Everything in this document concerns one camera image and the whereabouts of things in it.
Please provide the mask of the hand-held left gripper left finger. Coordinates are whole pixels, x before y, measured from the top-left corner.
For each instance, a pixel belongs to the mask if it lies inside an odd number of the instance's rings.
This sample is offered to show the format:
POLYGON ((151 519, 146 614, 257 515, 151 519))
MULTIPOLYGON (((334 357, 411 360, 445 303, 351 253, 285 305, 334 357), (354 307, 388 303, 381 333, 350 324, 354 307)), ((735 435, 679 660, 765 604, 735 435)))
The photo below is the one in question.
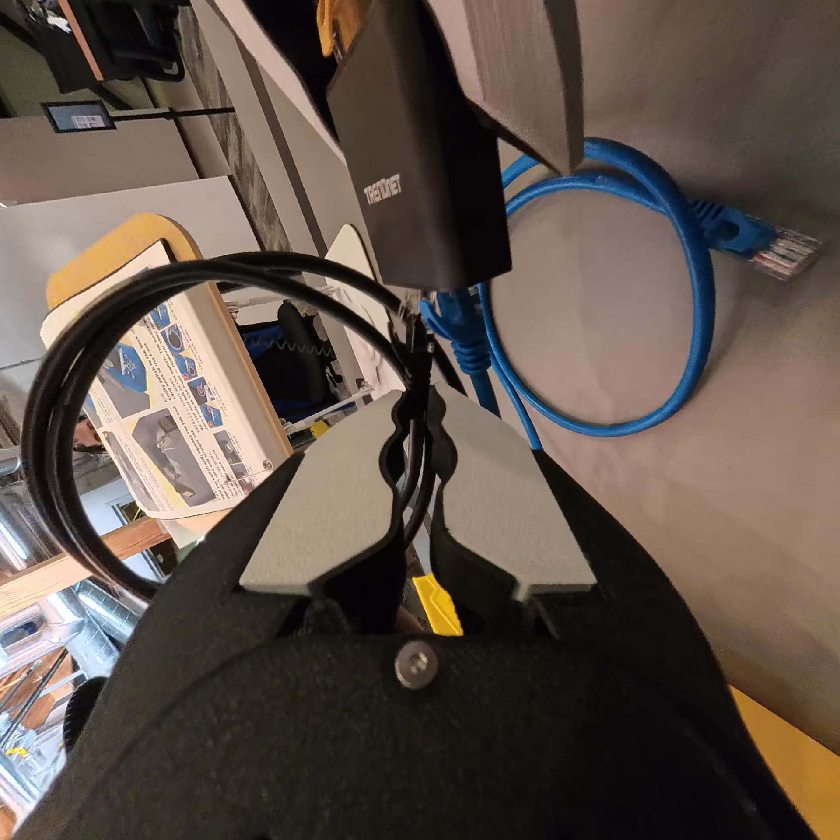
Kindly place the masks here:
POLYGON ((405 397, 389 392, 310 446, 239 578, 244 589, 315 595, 396 533, 396 484, 382 457, 405 397))

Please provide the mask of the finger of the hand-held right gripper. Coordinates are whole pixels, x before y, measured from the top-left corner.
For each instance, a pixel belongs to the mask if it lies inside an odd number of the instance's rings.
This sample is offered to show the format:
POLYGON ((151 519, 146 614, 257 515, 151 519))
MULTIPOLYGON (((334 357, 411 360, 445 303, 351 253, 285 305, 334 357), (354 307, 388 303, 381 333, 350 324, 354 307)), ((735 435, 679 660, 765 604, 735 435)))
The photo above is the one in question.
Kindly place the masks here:
POLYGON ((426 2, 466 98, 497 136, 570 175, 584 159, 575 1, 426 2))

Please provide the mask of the printed instruction poster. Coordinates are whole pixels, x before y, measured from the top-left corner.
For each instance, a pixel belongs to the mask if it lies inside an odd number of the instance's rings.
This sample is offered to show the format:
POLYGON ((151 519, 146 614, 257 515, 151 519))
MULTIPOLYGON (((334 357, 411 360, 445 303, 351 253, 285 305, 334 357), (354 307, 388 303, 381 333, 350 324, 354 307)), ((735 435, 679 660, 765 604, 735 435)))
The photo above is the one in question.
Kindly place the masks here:
POLYGON ((156 304, 108 352, 84 402, 150 517, 235 507, 289 456, 214 283, 156 304))

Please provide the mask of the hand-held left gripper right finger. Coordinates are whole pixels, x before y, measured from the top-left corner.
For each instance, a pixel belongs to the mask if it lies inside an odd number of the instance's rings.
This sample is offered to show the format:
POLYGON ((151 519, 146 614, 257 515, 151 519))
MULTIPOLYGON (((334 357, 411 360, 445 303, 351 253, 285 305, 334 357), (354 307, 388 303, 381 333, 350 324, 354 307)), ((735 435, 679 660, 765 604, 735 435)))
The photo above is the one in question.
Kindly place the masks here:
POLYGON ((433 567, 455 601, 525 603, 595 585, 536 453, 511 426, 434 385, 429 427, 440 478, 433 567))

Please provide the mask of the yellow stacked plastic bins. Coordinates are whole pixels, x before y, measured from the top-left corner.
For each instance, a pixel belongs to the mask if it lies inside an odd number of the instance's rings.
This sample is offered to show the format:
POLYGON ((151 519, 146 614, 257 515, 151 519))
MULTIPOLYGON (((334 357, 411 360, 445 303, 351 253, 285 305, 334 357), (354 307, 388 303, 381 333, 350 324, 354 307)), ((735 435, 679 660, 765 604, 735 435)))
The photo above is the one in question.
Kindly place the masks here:
MULTIPOLYGON (((410 577, 406 609, 437 635, 464 633, 449 594, 432 574, 410 577)), ((739 714, 775 779, 813 832, 839 838, 839 758, 760 703, 730 688, 739 714)))

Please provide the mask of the black network switch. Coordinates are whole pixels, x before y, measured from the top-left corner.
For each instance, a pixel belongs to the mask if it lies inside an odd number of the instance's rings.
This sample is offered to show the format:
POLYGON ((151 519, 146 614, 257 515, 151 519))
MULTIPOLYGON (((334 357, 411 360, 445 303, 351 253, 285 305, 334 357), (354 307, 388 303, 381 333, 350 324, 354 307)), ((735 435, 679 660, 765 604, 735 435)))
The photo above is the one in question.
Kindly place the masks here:
POLYGON ((327 102, 384 285, 456 291, 509 272, 497 138, 424 2, 371 3, 327 102))

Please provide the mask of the black and blue chair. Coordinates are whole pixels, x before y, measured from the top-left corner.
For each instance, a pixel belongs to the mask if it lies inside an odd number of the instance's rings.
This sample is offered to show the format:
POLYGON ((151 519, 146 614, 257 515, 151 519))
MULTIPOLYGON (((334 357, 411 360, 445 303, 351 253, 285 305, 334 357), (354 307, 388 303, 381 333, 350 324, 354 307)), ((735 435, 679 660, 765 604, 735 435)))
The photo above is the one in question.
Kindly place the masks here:
POLYGON ((333 370, 337 356, 319 337, 313 316, 283 301, 273 321, 237 330, 279 419, 294 424, 338 404, 343 379, 333 370))

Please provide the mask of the white monitor stand base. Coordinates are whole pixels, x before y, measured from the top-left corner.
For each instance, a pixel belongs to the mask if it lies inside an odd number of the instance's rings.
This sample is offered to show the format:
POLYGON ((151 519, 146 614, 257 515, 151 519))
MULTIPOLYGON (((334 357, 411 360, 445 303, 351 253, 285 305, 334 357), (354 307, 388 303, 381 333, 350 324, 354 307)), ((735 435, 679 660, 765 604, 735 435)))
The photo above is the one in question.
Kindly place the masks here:
MULTIPOLYGON (((364 248, 362 238, 356 229, 345 224, 341 227, 336 239, 330 246, 326 259, 355 270, 369 279, 374 278, 373 268, 364 248)), ((390 339, 389 313, 378 301, 366 296, 363 292, 351 288, 340 280, 326 279, 332 291, 330 296, 352 310, 362 320, 376 328, 388 341, 390 339)), ((353 355, 360 367, 360 376, 364 379, 361 390, 368 390, 363 395, 363 402, 376 402, 389 392, 403 391, 403 384, 387 364, 382 354, 370 346, 361 336, 350 328, 344 329, 353 351, 353 355)))

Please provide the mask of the wooden beam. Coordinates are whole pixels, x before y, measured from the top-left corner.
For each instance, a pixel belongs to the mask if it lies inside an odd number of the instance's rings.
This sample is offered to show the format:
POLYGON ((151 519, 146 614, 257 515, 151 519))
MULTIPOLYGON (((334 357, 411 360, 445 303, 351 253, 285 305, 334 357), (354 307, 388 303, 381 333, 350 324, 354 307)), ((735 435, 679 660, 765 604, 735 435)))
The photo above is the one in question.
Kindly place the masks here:
MULTIPOLYGON (((142 518, 103 536, 105 545, 120 560, 153 548, 171 534, 152 518, 142 518)), ((1 618, 4 620, 92 576, 77 560, 58 554, 3 579, 1 618)))

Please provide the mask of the silver air duct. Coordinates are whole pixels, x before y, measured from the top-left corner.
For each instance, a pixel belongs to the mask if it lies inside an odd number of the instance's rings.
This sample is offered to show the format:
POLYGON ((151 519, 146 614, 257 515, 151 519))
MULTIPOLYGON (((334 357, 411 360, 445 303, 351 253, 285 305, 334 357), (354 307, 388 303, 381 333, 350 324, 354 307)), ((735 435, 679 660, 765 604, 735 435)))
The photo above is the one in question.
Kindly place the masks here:
MULTIPOLYGON (((1 450, 2 484, 2 559, 10 563, 12 574, 29 571, 58 552, 31 500, 17 447, 1 450)), ((90 619, 112 644, 120 649, 126 644, 140 620, 141 612, 104 583, 88 576, 39 599, 46 604, 61 604, 90 619)))

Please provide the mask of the dark shelf unit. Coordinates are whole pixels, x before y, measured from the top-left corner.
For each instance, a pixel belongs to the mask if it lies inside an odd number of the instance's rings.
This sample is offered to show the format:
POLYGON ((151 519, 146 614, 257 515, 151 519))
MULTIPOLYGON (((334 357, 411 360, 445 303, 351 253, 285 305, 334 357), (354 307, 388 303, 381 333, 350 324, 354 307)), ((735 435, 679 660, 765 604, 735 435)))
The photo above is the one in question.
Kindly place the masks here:
POLYGON ((186 1, 19 2, 63 93, 104 81, 178 83, 186 69, 178 24, 186 1))

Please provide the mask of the white partition panel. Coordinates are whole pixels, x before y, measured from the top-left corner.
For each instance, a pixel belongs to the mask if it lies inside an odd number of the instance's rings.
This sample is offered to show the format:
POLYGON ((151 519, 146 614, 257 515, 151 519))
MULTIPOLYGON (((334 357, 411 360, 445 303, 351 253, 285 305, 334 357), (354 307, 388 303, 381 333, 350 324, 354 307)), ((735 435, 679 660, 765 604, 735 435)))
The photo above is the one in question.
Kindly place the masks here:
POLYGON ((118 122, 114 130, 89 133, 55 133, 44 116, 1 121, 4 206, 230 173, 205 117, 118 122))
POLYGON ((12 206, 1 216, 2 376, 31 376, 44 352, 48 278, 131 216, 170 218, 205 256, 259 248, 230 176, 12 206))

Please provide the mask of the small black framed sign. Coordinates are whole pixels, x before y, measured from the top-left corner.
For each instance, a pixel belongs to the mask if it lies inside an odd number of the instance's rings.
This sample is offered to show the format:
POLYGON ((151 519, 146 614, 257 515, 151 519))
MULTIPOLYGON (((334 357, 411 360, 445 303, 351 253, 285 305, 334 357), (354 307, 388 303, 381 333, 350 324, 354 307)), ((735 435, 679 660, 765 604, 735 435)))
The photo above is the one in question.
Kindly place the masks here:
POLYGON ((41 108, 50 127, 58 134, 89 133, 115 130, 119 123, 203 117, 235 114, 233 107, 193 108, 187 110, 123 110, 110 113, 103 101, 53 101, 44 102, 41 108))

